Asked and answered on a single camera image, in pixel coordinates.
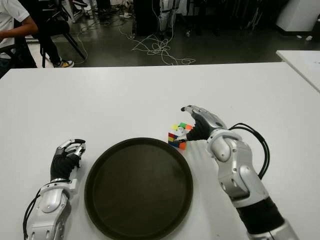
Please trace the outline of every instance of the black tray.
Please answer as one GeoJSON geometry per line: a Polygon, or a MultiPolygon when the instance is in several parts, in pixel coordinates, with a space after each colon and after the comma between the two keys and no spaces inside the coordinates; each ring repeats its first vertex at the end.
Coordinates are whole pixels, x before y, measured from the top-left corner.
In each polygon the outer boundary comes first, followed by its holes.
{"type": "Polygon", "coordinates": [[[105,151],[84,190],[95,226],[119,240],[155,240],[172,232],[188,212],[193,180],[184,157],[153,138],[133,138],[105,151]]]}

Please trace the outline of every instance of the gray floor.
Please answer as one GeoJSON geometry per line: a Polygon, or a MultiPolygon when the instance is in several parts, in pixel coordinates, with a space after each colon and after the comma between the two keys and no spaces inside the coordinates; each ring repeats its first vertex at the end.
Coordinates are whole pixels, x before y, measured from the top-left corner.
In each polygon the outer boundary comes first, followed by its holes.
{"type": "MultiPolygon", "coordinates": [[[[124,23],[119,17],[114,17],[112,26],[97,26],[88,32],[78,34],[81,28],[94,23],[93,19],[82,17],[72,25],[72,36],[83,42],[87,51],[87,60],[75,67],[121,67],[121,66],[159,66],[165,65],[161,56],[147,55],[142,51],[131,51],[137,44],[120,33],[130,33],[131,20],[124,23]]],[[[63,37],[54,39],[60,55],[66,60],[82,61],[71,45],[63,37]]],[[[186,37],[185,27],[177,22],[174,38],[169,43],[170,55],[176,58],[193,58],[194,64],[229,64],[229,63],[260,63],[280,62],[276,50],[320,50],[320,42],[298,39],[296,36],[283,36],[274,29],[255,30],[221,30],[220,36],[215,36],[209,30],[202,35],[191,33],[186,37]]]]}

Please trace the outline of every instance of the white table surface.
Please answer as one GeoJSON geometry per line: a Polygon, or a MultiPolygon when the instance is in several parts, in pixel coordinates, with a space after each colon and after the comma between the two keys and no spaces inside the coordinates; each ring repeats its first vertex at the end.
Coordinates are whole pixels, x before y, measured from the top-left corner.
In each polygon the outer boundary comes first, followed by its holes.
{"type": "Polygon", "coordinates": [[[320,51],[278,50],[276,54],[320,93],[320,51]]]}
{"type": "MultiPolygon", "coordinates": [[[[129,138],[167,140],[174,123],[193,124],[180,108],[193,104],[227,126],[244,122],[267,140],[270,166],[263,178],[271,198],[302,240],[320,236],[320,95],[286,63],[194,66],[13,69],[0,80],[0,233],[22,239],[25,209],[50,178],[56,147],[87,141],[78,171],[68,240],[105,240],[90,222],[84,186],[94,161],[129,138]]],[[[253,151],[257,171],[263,151],[253,151]]],[[[204,142],[183,151],[194,181],[191,208],[165,240],[244,240],[246,229],[218,183],[218,166],[204,142]]]]}

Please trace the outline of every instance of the robotic arm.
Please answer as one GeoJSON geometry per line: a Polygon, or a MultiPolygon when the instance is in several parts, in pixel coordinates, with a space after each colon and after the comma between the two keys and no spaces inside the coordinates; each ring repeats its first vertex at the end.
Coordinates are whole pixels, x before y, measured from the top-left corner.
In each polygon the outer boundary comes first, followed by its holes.
{"type": "Polygon", "coordinates": [[[65,223],[71,212],[70,200],[77,194],[77,179],[70,180],[74,167],[86,150],[86,141],[70,139],[55,151],[50,169],[50,183],[44,185],[30,203],[23,220],[24,239],[62,240],[65,223]],[[38,197],[42,197],[36,207],[36,216],[30,235],[27,234],[27,221],[38,197]]]}
{"type": "Polygon", "coordinates": [[[207,151],[219,166],[218,180],[243,221],[251,240],[298,240],[278,211],[252,165],[252,151],[214,114],[194,105],[183,107],[195,127],[177,143],[206,140],[207,151]]]}

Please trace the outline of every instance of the colorful cube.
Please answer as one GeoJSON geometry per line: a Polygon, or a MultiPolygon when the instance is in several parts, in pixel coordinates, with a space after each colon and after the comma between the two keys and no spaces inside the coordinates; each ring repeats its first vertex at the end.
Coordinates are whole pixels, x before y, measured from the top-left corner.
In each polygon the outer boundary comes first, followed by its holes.
{"type": "Polygon", "coordinates": [[[187,134],[192,129],[192,126],[181,122],[179,125],[177,124],[172,125],[171,129],[172,130],[168,133],[168,144],[176,148],[185,150],[187,147],[187,144],[185,142],[174,143],[174,139],[176,139],[177,137],[183,134],[187,134]]]}

